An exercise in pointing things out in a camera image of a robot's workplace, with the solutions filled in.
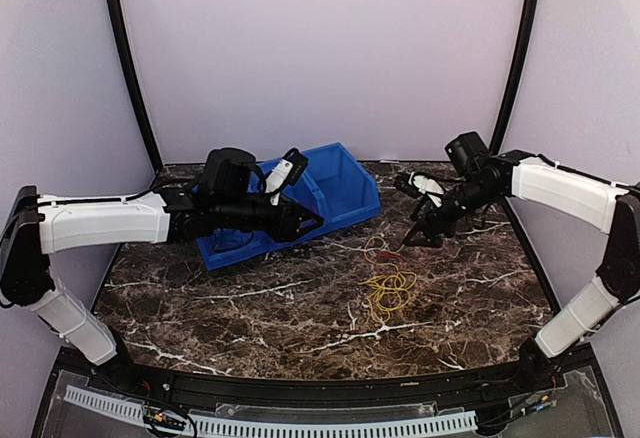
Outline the blue three-compartment plastic bin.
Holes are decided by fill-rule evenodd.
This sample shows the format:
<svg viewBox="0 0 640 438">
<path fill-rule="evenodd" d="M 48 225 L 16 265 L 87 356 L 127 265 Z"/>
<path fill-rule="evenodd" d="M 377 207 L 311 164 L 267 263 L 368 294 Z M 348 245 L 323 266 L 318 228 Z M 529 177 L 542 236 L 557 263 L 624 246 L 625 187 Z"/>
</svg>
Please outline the blue three-compartment plastic bin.
<svg viewBox="0 0 640 438">
<path fill-rule="evenodd" d="M 324 218 L 324 225 L 291 243 L 277 243 L 260 231 L 217 230 L 197 240 L 204 265 L 214 271 L 304 243 L 377 217 L 381 211 L 375 179 L 340 143 L 303 152 L 309 163 L 284 195 Z"/>
</svg>

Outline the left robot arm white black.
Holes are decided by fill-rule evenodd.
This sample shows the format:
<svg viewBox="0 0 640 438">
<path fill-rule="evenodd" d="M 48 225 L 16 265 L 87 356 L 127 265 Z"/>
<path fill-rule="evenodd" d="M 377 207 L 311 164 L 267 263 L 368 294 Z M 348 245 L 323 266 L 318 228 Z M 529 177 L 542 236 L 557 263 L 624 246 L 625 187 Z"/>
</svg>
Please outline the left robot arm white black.
<svg viewBox="0 0 640 438">
<path fill-rule="evenodd" d="M 120 394 L 141 385 L 140 370 L 127 361 L 125 345 L 51 272 L 51 255 L 89 246 L 172 244 L 216 230 L 263 232 L 291 243 L 324 219 L 284 196 L 308 166 L 296 148 L 269 173 L 251 153 L 237 148 L 209 152 L 193 178 L 169 179 L 129 196 L 63 198 L 19 190 L 1 234 L 1 306 L 25 307 L 78 349 Z"/>
</svg>

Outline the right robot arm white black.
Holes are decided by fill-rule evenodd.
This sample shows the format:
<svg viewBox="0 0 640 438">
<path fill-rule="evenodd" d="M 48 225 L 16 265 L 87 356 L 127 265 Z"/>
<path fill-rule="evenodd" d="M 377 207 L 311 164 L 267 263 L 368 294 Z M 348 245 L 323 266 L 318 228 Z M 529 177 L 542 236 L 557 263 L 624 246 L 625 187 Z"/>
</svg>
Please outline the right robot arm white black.
<svg viewBox="0 0 640 438">
<path fill-rule="evenodd" d="M 394 180 L 397 190 L 417 202 L 404 246 L 439 248 L 463 219 L 507 198 L 566 215 L 607 239 L 592 278 L 520 346 L 510 382 L 530 392 L 551 377 L 572 346 L 638 299 L 639 188 L 590 175 L 541 153 L 492 152 L 477 132 L 459 135 L 445 152 L 455 178 L 404 172 Z"/>
</svg>

